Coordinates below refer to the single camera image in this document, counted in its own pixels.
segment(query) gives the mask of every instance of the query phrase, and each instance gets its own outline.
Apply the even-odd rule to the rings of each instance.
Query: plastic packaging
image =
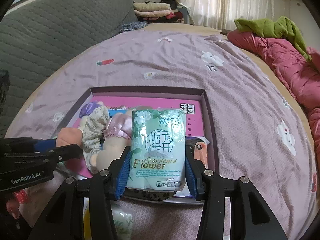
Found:
[[[185,127],[186,114],[181,109],[133,111],[128,188],[183,190]]]
[[[132,228],[134,225],[134,211],[123,208],[118,204],[111,204],[113,221],[115,223],[117,235],[119,240],[130,240]],[[84,240],[91,240],[91,228],[90,228],[90,209],[89,198],[84,198]]]

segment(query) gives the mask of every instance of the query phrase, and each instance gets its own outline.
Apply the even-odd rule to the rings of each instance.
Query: pink bed sheet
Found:
[[[227,35],[237,47],[259,55],[289,90],[292,97],[304,106],[307,113],[320,168],[320,66],[319,53],[308,48],[312,62],[307,61],[285,39],[261,38],[250,32],[234,30]]]

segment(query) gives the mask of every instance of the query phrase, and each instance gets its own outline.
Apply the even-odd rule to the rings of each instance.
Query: stack of blankets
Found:
[[[134,3],[134,12],[140,22],[148,23],[184,23],[183,14],[167,3]]]

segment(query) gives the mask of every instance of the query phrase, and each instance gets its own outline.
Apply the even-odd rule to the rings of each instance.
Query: gray quilted headboard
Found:
[[[0,69],[10,88],[0,116],[0,137],[34,90],[87,48],[137,21],[133,0],[36,0],[0,22]]]

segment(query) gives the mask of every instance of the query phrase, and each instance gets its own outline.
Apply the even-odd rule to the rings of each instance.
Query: green tissue package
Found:
[[[132,112],[128,188],[182,191],[185,186],[186,114],[178,109]]]

